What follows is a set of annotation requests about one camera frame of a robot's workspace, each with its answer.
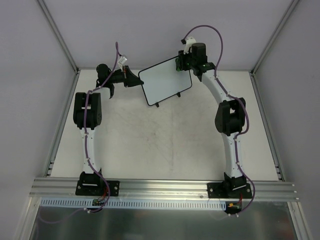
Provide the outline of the black framed whiteboard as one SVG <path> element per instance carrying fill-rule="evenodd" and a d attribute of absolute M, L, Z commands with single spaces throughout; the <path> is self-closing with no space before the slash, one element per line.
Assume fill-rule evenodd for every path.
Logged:
<path fill-rule="evenodd" d="M 177 57 L 147 67 L 138 72 L 143 82 L 142 90 L 148 106 L 159 106 L 159 103 L 190 89 L 193 85 L 189 70 L 176 70 Z"/>

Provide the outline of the green whiteboard eraser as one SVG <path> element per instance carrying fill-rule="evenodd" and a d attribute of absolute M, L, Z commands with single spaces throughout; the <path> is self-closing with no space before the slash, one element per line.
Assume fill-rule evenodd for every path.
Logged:
<path fill-rule="evenodd" d="M 175 59 L 175 69 L 177 72 L 181 72 L 182 71 L 182 63 L 181 60 L 177 57 Z"/>

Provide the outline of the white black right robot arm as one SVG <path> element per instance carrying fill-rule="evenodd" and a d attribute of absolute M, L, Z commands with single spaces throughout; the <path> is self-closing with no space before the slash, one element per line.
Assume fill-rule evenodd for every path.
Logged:
<path fill-rule="evenodd" d="M 199 42 L 187 42 L 178 52 L 175 61 L 177 71 L 189 71 L 202 82 L 218 103 L 214 118 L 217 131 L 221 134 L 224 145 L 226 169 L 220 183 L 207 184 L 209 198 L 250 199 L 252 190 L 242 169 L 240 141 L 243 127 L 248 118 L 244 98 L 232 96 L 217 76 L 216 66 L 208 62 L 206 45 Z"/>

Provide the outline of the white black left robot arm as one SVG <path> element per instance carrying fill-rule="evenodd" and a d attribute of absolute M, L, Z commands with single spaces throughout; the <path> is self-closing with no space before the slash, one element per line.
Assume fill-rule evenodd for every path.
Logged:
<path fill-rule="evenodd" d="M 80 131 L 83 149 L 83 167 L 77 181 L 75 194 L 77 196 L 100 196 L 98 202 L 107 197 L 119 195 L 120 182 L 107 181 L 103 178 L 102 164 L 97 151 L 96 135 L 102 123 L 102 94 L 109 100 L 113 97 L 114 84 L 123 84 L 126 88 L 142 86 L 140 80 L 125 65 L 118 70 L 111 70 L 102 63 L 96 67 L 96 87 L 86 92 L 77 92 L 74 98 L 73 122 Z"/>

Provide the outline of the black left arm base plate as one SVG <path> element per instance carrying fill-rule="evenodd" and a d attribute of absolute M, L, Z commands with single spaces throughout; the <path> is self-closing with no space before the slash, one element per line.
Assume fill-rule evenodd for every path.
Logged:
<path fill-rule="evenodd" d="M 76 196 L 94 196 L 100 197 L 104 194 L 108 197 L 117 197 L 120 190 L 120 182 L 117 180 L 107 180 L 109 188 L 107 188 L 104 181 L 98 180 L 97 182 L 77 182 L 75 189 Z"/>

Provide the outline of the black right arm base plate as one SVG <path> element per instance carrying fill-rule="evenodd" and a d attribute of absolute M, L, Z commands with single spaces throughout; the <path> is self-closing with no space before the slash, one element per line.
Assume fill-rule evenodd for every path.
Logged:
<path fill-rule="evenodd" d="M 206 185 L 210 199 L 251 199 L 253 194 L 249 183 L 246 186 L 232 189 L 223 182 L 209 182 Z"/>

